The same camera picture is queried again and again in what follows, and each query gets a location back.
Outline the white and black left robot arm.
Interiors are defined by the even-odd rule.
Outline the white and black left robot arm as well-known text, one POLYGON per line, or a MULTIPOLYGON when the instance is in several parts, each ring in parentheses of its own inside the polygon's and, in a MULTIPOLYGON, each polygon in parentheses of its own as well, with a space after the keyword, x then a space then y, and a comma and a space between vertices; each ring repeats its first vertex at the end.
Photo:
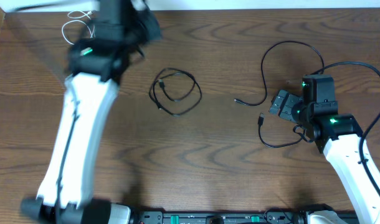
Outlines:
POLYGON ((40 223, 137 223, 127 205, 93 196, 95 164, 105 123, 130 57, 161 37, 145 1, 101 1, 89 21, 95 36, 80 36, 68 54, 64 104, 49 167, 21 213, 40 223))

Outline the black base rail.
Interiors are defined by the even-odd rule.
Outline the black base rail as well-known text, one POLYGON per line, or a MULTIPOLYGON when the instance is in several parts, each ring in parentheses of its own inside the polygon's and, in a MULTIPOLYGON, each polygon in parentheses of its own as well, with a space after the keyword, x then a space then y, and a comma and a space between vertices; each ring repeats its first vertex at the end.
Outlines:
POLYGON ((162 208, 140 210, 139 224, 238 224, 238 223, 359 223, 354 212, 336 212, 327 204, 313 204, 295 210, 271 207, 262 211, 178 212, 162 208))

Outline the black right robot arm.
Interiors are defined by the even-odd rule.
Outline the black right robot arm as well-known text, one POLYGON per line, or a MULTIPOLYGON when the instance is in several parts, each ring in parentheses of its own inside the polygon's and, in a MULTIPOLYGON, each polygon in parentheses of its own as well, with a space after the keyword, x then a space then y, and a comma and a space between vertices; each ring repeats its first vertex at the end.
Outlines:
POLYGON ((358 221, 380 223, 380 172, 354 116, 338 113, 334 79, 304 76, 302 95, 280 90, 269 112, 295 123, 301 139, 316 144, 340 178, 358 221))

